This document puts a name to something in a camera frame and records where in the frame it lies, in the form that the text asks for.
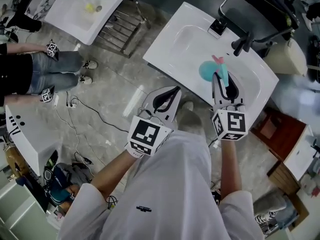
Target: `white sink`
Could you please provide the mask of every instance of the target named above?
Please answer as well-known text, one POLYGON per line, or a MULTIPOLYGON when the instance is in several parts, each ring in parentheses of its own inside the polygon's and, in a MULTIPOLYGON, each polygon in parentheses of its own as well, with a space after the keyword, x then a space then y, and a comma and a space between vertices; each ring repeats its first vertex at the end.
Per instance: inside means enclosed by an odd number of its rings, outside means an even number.
POLYGON ((123 0, 56 0, 45 21, 91 45, 111 14, 123 0), (101 6, 98 12, 87 12, 86 5, 101 6))
POLYGON ((252 50, 234 56, 231 43, 239 37, 226 29, 216 39, 208 33, 214 18, 184 2, 155 39, 143 58, 213 105, 212 84, 199 74, 212 55, 224 57, 228 71, 236 76, 245 90, 246 121, 251 127, 263 109, 278 78, 252 50))

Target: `sleeve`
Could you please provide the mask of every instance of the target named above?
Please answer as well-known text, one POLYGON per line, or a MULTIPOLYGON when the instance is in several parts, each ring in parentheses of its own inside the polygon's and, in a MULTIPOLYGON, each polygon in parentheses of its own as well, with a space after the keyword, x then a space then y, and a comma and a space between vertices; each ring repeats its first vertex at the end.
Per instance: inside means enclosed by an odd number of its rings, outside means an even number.
POLYGON ((236 191, 227 195, 218 206, 225 228, 232 240, 264 240, 254 216, 252 195, 236 191))
POLYGON ((57 239, 99 239, 109 214, 102 194, 93 185, 84 183, 62 222, 57 239))
POLYGON ((1 55, 7 55, 7 44, 6 43, 3 43, 3 44, 0 44, 0 54, 1 55))

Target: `jeans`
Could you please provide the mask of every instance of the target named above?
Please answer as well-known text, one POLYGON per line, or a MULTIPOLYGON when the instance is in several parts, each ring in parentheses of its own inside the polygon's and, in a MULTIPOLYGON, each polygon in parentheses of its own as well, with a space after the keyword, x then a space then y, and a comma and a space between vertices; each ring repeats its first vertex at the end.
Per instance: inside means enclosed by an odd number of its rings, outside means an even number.
POLYGON ((78 51, 60 51, 58 61, 44 52, 31 53, 31 57, 33 71, 26 94, 39 95, 43 90, 53 86, 55 92, 68 91, 77 86, 78 76, 74 73, 83 65, 83 58, 78 51))

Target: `sneaker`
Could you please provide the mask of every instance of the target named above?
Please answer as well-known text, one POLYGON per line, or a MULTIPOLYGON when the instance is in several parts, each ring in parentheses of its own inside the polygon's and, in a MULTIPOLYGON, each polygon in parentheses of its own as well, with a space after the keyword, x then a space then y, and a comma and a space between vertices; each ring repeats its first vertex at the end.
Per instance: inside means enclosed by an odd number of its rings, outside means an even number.
POLYGON ((98 63, 94 60, 87 60, 84 62, 82 68, 89 69, 89 70, 95 70, 98 67, 98 63))
POLYGON ((304 19, 305 25, 308 28, 308 30, 312 31, 312 22, 313 22, 313 20, 308 19, 306 13, 302 13, 302 18, 304 19))
POLYGON ((194 103, 192 101, 187 101, 182 105, 182 109, 194 111, 194 103))
POLYGON ((90 85, 92 84, 93 81, 92 81, 92 78, 89 76, 80 75, 79 82, 85 85, 90 85))
POLYGON ((221 179, 217 180, 215 183, 213 183, 213 186, 211 187, 211 192, 217 191, 218 194, 220 194, 220 189, 221 189, 221 179))

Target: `small yellow object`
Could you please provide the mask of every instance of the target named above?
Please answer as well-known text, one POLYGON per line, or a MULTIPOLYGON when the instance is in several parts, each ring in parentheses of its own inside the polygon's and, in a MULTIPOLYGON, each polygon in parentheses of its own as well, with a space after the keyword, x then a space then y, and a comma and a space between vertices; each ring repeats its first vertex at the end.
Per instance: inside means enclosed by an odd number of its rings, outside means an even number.
POLYGON ((93 14, 96 11, 96 8, 92 3, 87 3, 85 6, 85 11, 93 14))

